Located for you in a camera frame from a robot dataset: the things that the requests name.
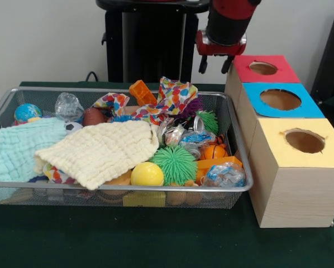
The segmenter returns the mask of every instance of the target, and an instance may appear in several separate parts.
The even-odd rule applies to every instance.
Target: green spiky ball
[[[180,146],[159,149],[150,161],[162,169],[164,185],[184,185],[187,180],[195,181],[197,162],[193,155]]]
[[[218,121],[217,116],[214,112],[210,111],[200,111],[197,112],[197,115],[200,116],[202,119],[204,126],[207,131],[214,133],[215,135],[218,135]]]

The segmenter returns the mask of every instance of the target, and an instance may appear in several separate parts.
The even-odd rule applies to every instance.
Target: blue globe stress ball
[[[22,104],[15,111],[15,120],[17,123],[26,123],[32,117],[42,117],[42,111],[34,104]]]

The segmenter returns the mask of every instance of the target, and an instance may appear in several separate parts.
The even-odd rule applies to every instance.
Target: purple toy
[[[203,110],[202,100],[198,97],[192,100],[183,110],[182,113],[177,114],[175,116],[171,116],[173,118],[188,118],[191,116],[195,116],[196,111]]]

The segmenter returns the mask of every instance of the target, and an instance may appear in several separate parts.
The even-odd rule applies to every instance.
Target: wire mesh basket
[[[131,97],[128,90],[119,89],[20,87],[8,91],[0,101],[0,128],[12,126],[16,108],[24,103],[37,105],[44,116],[53,116],[55,102],[61,92],[76,95],[84,109],[108,92],[124,93]],[[0,200],[0,204],[232,208],[241,193],[248,191],[253,184],[233,104],[229,97],[222,93],[199,92],[199,97],[205,110],[216,113],[219,134],[226,135],[230,155],[239,155],[246,173],[245,186],[217,188],[102,185],[95,191],[89,191],[78,184],[0,182],[0,195],[7,197]],[[130,99],[129,105],[137,105],[135,98]]]

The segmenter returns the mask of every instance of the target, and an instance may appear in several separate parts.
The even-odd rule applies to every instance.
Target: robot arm
[[[261,0],[211,0],[208,24],[196,37],[197,50],[202,56],[199,72],[205,73],[207,56],[227,56],[222,73],[246,47],[245,31]]]

